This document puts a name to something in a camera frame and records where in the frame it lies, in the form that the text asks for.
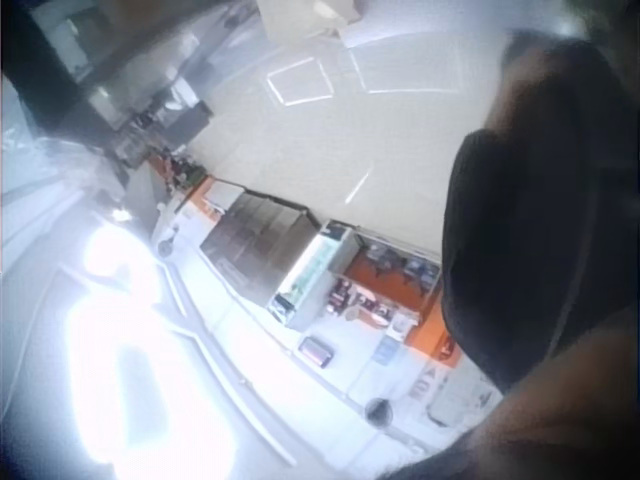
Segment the tiled floor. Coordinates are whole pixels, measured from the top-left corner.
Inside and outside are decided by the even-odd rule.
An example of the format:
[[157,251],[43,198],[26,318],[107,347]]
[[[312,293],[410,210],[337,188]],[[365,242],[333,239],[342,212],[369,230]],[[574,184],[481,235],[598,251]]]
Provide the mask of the tiled floor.
[[405,3],[362,2],[340,40],[266,48],[253,25],[212,59],[223,68],[262,49],[205,94],[215,116],[196,158],[222,179],[440,253],[452,163],[483,124],[508,30],[568,24],[549,16],[555,0]]

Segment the orange panel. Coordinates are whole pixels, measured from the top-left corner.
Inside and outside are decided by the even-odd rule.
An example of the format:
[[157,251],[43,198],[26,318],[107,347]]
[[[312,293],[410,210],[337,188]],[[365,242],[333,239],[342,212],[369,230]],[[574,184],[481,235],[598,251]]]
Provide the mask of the orange panel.
[[356,255],[344,276],[414,312],[422,311],[429,301],[429,294],[422,296],[419,287],[412,283],[405,284],[401,271],[376,277],[375,269],[364,252]]
[[450,367],[458,363],[462,351],[447,332],[442,315],[442,291],[438,292],[433,308],[423,316],[422,324],[409,333],[406,343]]

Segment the bright light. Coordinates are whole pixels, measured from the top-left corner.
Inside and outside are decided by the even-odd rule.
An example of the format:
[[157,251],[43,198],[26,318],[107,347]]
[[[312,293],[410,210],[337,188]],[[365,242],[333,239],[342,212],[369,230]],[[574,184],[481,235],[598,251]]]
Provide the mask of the bright light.
[[[124,294],[93,295],[68,317],[73,405],[89,455],[113,463],[127,479],[223,479],[236,444],[164,319]],[[123,347],[144,352],[167,412],[168,430],[129,444],[117,358]]]
[[111,216],[116,222],[128,222],[133,218],[131,213],[129,213],[129,210],[125,208],[116,208],[111,213]]
[[112,277],[127,267],[131,293],[142,303],[161,300],[157,264],[147,246],[128,231],[105,225],[89,239],[84,252],[84,267],[93,275]]

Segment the person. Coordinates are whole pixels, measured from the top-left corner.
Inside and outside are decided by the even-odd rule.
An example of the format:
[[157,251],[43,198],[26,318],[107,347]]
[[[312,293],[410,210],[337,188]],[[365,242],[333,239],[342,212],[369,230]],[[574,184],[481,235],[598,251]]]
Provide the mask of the person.
[[637,313],[535,368],[448,449],[380,480],[640,478]]
[[443,313],[505,397],[380,478],[640,478],[637,109],[584,42],[524,35],[504,58],[452,171]]

